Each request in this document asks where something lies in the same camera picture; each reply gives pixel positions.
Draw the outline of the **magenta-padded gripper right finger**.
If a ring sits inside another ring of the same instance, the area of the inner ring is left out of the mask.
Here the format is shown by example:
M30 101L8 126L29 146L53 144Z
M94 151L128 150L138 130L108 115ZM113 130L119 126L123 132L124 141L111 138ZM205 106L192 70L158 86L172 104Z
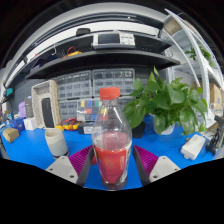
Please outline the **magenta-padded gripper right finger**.
M157 157L137 145L133 146L133 157L143 186L180 170L167 156Z

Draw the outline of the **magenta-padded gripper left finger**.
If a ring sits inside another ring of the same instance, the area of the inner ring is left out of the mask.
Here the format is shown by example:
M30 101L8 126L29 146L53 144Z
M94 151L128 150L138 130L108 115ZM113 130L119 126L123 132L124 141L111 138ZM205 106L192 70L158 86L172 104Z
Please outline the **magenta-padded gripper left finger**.
M92 146L85 147L73 155L60 156L47 171L79 186L84 186L94 157Z

